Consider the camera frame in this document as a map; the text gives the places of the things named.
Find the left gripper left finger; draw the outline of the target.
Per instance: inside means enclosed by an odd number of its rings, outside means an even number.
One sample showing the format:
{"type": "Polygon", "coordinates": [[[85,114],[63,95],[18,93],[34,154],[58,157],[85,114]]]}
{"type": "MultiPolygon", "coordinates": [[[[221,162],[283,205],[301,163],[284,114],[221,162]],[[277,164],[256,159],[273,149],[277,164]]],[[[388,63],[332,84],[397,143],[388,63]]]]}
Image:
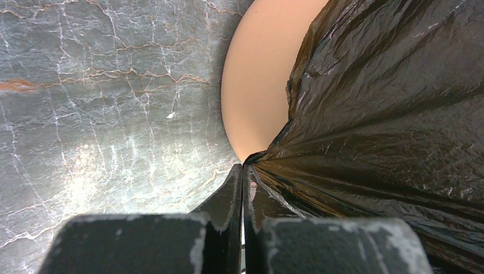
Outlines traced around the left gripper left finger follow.
{"type": "Polygon", "coordinates": [[[40,273],[240,273],[241,164],[189,213],[78,215],[40,273]]]}

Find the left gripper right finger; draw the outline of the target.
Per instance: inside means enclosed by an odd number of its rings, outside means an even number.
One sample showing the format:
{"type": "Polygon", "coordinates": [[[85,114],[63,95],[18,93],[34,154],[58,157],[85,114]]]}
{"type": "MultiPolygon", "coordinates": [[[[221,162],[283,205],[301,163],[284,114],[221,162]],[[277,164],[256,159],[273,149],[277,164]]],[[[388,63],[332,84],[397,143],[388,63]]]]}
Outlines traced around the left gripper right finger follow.
{"type": "Polygon", "coordinates": [[[243,167],[247,273],[432,273],[410,227],[392,218],[323,218],[296,210],[243,167]]]}

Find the black plastic trash bag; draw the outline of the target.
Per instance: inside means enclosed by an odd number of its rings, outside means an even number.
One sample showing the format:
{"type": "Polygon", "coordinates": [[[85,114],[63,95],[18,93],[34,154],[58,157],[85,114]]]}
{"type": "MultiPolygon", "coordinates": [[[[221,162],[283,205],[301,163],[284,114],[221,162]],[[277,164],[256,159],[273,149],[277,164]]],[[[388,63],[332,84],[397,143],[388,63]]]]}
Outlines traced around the black plastic trash bag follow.
{"type": "Polygon", "coordinates": [[[296,207],[397,217],[436,273],[483,272],[483,2],[329,1],[246,159],[296,207]]]}

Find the orange plastic trash bin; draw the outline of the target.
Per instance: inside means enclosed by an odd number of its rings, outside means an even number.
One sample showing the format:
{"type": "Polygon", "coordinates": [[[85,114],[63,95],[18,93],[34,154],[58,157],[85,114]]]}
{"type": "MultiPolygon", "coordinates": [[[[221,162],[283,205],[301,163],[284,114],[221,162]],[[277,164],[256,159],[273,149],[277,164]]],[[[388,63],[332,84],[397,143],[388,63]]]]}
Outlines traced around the orange plastic trash bin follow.
{"type": "Polygon", "coordinates": [[[266,150],[287,123],[287,81],[325,5],[325,0],[257,0],[238,24],[224,62],[221,111],[241,161],[266,150]]]}

